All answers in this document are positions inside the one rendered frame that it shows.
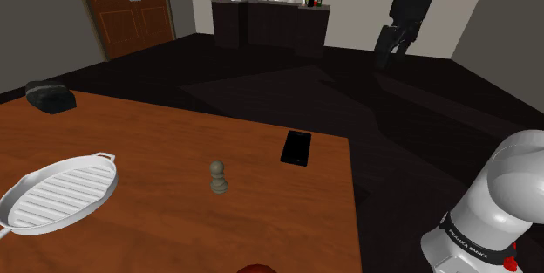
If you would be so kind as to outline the brown wooden table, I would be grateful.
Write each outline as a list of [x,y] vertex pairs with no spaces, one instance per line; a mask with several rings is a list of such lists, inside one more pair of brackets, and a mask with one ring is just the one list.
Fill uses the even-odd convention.
[[[0,239],[0,273],[361,273],[350,147],[314,133],[306,167],[280,161],[287,129],[90,93],[42,113],[0,105],[0,196],[73,156],[115,156],[119,183],[84,220]],[[220,160],[228,191],[210,188]]]

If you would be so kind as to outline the dark rough loaf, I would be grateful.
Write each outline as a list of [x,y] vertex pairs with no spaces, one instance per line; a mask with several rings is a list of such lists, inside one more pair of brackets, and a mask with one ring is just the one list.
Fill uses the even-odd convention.
[[75,95],[61,82],[31,81],[25,86],[27,101],[38,110],[56,114],[77,107]]

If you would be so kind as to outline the grey chess pawn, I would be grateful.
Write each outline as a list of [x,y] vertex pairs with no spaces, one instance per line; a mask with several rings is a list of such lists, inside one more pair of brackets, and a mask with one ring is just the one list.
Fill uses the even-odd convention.
[[220,195],[228,191],[228,182],[224,178],[224,164],[220,160],[213,161],[209,166],[212,180],[210,181],[211,190]]

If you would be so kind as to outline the black smartphone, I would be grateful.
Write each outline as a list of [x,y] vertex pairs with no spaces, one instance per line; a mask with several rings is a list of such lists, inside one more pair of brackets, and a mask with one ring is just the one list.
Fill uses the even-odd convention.
[[309,161],[311,134],[289,130],[280,161],[306,167]]

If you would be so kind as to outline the red round thing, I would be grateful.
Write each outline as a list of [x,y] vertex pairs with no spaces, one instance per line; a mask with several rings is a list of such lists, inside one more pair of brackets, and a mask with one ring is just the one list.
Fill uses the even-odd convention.
[[250,264],[246,265],[243,268],[239,269],[236,273],[277,273],[268,265],[264,264]]

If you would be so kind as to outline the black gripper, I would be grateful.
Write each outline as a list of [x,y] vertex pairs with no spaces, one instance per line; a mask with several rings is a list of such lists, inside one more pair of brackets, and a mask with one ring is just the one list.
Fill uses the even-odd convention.
[[[393,0],[389,16],[393,22],[391,26],[384,25],[379,33],[374,52],[375,66],[378,69],[386,67],[393,49],[396,57],[403,58],[412,43],[418,37],[419,30],[432,0]],[[400,39],[400,29],[404,29]]]

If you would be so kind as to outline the dark sideboard with bottles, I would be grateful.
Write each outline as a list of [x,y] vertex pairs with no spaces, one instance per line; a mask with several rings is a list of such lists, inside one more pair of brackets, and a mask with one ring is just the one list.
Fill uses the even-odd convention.
[[215,44],[291,49],[297,56],[323,55],[330,7],[268,0],[212,0]]

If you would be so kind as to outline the brown wooden door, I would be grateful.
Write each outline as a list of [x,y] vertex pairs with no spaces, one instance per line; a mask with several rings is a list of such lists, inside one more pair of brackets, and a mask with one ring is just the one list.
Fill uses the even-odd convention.
[[86,0],[108,60],[174,39],[169,0]]

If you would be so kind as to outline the white ridged grill pan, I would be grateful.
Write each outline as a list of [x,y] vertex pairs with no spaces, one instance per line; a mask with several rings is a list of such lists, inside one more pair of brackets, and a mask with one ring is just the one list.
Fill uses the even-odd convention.
[[118,181],[115,156],[108,153],[61,160],[29,173],[0,198],[0,239],[70,226],[103,205]]

